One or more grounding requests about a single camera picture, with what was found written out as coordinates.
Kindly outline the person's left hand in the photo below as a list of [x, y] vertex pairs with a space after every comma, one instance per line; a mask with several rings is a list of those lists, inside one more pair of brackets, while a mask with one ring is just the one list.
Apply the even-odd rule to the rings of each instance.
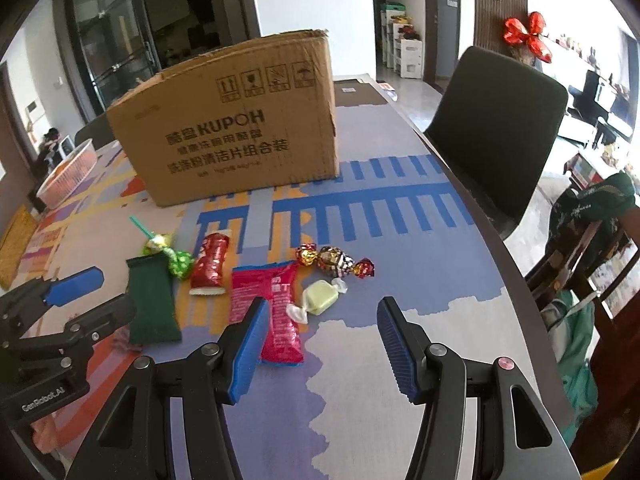
[[32, 443], [42, 454], [50, 454], [64, 445], [62, 432], [56, 424], [57, 419], [58, 414], [52, 413], [30, 424]]

